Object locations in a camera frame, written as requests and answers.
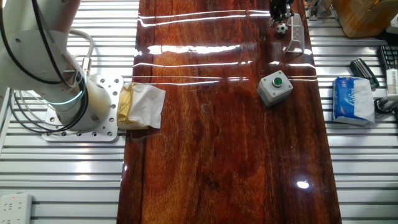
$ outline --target black and white ball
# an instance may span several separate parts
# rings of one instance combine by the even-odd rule
[[[277,28],[277,31],[278,31],[278,34],[286,34],[286,32],[287,32],[287,25],[284,24],[284,23],[279,24],[279,25],[278,25],[278,28]]]

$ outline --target black cable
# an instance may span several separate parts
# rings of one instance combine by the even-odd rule
[[[55,70],[55,73],[58,75],[58,77],[61,79],[61,81],[63,82],[63,84],[65,84],[66,86],[71,87],[66,81],[65,79],[62,77],[62,74],[58,68],[57,63],[55,62],[54,56],[52,55],[50,46],[49,46],[49,42],[47,41],[47,38],[44,34],[44,28],[43,28],[43,24],[42,21],[40,20],[40,9],[39,9],[39,5],[37,4],[37,0],[32,0],[32,6],[33,6],[33,11],[35,12],[35,18],[36,18],[36,23],[37,23],[37,27],[39,28],[39,32],[40,32],[40,36],[42,36],[42,40],[43,40],[43,44],[45,47],[45,50],[47,51],[47,54],[49,55],[51,64]]]
[[[8,43],[7,40],[7,36],[6,36],[6,31],[4,29],[4,18],[3,18],[3,8],[2,8],[2,0],[0,0],[0,33],[1,33],[1,38],[2,38],[2,42],[4,43],[4,47],[7,50],[8,55],[10,56],[11,60],[17,65],[17,67],[19,69],[21,69],[26,75],[28,75],[29,77],[33,78],[34,80],[37,80],[41,83],[45,83],[45,84],[50,84],[50,85],[58,85],[61,84],[61,81],[47,81],[44,79],[41,79],[33,74],[31,74],[28,70],[26,70],[21,63],[19,63],[18,59],[16,59],[15,55],[13,54],[10,45]]]
[[[74,127],[74,125],[76,125],[76,124],[82,119],[82,117],[83,117],[84,114],[86,113],[86,110],[87,110],[87,107],[88,107],[88,92],[87,92],[87,90],[86,90],[86,85],[85,85],[84,82],[80,82],[80,83],[79,83],[79,86],[80,86],[81,91],[83,91],[83,95],[82,95],[82,98],[81,98],[81,106],[80,106],[80,108],[79,108],[79,110],[78,110],[78,112],[77,112],[77,116],[76,116],[76,118],[75,118],[71,123],[67,124],[66,126],[60,128],[60,129],[51,130],[51,129],[45,128],[45,127],[43,127],[43,126],[37,124],[35,121],[32,121],[32,120],[26,115],[26,113],[23,111],[21,105],[19,104],[18,100],[16,99],[16,94],[15,94],[15,93],[13,93],[13,94],[14,94],[14,98],[15,98],[15,100],[16,100],[16,104],[17,104],[18,108],[20,109],[21,113],[22,113],[31,123],[33,123],[34,125],[36,125],[36,126],[39,127],[39,128],[42,128],[42,129],[44,129],[44,130],[47,130],[47,131],[38,131],[38,130],[34,130],[34,129],[32,129],[32,128],[26,126],[26,125],[17,117],[17,115],[16,115],[16,113],[15,113],[15,111],[14,111],[14,108],[11,106],[11,105],[12,105],[11,97],[9,97],[9,99],[8,99],[9,102],[8,102],[8,103],[9,103],[9,106],[10,106],[10,109],[11,109],[11,113],[12,113],[12,115],[14,116],[14,118],[16,119],[16,121],[17,121],[20,125],[22,125],[22,126],[23,126],[24,128],[26,128],[26,129],[28,129],[29,131],[32,131],[32,132],[35,132],[35,133],[47,134],[47,133],[56,133],[56,132],[60,132],[60,131],[69,130],[69,129],[71,129],[72,127]]]
[[[381,100],[381,98],[380,98],[380,99],[375,99],[375,100],[374,100],[374,110],[375,110],[376,112],[378,112],[379,114],[391,114],[391,113],[393,112],[393,109],[389,109],[388,111],[383,111],[383,110],[381,110],[381,109],[379,108],[379,102],[380,102],[380,100]]]

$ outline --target green button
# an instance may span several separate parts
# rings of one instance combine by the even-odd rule
[[[282,84],[283,84],[283,80],[281,79],[281,78],[274,78],[274,81],[272,82],[272,84],[275,86],[275,87],[281,87],[282,86]]]

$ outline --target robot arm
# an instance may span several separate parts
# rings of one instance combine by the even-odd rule
[[[274,22],[282,22],[283,20],[294,16],[292,11],[293,0],[270,0],[269,12],[271,20],[269,26],[273,26]]]

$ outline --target cardboard box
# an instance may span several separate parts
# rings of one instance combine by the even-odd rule
[[[398,13],[398,0],[333,0],[348,37],[379,35]]]

